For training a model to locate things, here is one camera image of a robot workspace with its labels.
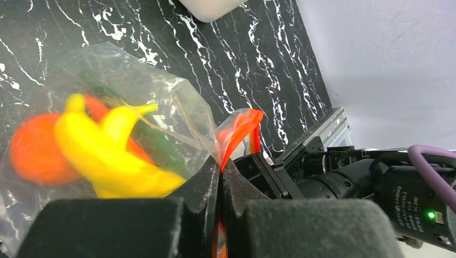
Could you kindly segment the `yellow toy banana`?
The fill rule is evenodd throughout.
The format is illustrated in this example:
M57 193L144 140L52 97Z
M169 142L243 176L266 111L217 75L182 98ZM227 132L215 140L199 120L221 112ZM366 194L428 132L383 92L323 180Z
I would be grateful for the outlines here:
M186 181L117 146L86 114L82 94L68 97L54 135L62 155L99 198L166 197Z
M99 126L117 146L125 149L135 124L142 116L157 110L158 106L153 103L140 106L118 106L102 118Z

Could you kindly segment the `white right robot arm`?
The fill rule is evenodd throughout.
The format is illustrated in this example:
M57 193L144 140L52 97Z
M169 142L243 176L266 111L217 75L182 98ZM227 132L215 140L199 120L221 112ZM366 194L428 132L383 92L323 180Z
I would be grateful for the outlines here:
M261 154L234 164L269 198L369 199L386 213L401 241L455 251L455 213L402 149L324 147L314 137L272 164Z

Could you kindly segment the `clear zip bag orange zipper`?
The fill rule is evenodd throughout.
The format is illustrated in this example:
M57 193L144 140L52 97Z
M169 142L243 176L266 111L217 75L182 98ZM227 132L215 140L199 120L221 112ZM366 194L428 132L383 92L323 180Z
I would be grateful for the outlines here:
M220 125L185 78L112 43L70 51L51 71L1 159L1 251L14 257L59 199L164 198L212 157L259 153L264 113Z

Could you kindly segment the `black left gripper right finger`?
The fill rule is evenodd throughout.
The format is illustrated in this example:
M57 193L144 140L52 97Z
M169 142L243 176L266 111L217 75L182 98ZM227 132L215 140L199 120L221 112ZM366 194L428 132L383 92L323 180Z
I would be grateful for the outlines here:
M386 214L364 199L270 199L233 161L222 173L228 257L403 257Z

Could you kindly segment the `orange toy carrot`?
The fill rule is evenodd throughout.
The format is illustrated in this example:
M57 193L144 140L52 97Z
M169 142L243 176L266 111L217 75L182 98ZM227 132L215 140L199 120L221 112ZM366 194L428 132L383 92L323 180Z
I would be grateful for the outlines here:
M147 153L130 137L138 117L127 107L119 106L110 110L97 98L83 94L91 118L99 124L113 140L130 154L153 163Z

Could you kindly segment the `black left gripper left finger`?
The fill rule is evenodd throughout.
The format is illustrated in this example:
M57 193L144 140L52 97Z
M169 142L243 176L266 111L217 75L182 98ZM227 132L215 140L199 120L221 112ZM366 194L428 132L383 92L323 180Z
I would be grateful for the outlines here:
M29 229L18 257L216 257L219 166L208 158L159 199L61 199Z

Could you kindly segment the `green toy cucumber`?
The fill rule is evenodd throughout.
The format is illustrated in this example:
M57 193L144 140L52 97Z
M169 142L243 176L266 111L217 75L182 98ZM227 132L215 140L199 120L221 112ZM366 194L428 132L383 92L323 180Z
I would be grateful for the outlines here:
M79 72L79 77L109 107L130 103L105 83L99 81L91 71L85 69ZM133 138L139 141L141 147L150 155L158 167L185 178L191 177L184 158L178 153L174 144L167 139L164 132L151 128L143 120L140 120L135 124L132 133Z

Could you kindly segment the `orange toy fruit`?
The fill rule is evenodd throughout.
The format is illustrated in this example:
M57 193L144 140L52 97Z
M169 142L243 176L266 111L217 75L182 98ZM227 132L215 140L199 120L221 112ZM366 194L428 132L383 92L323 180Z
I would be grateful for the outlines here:
M60 152L54 125L60 113L45 113L23 122L9 147L9 159L16 174L37 185L64 185L82 178Z

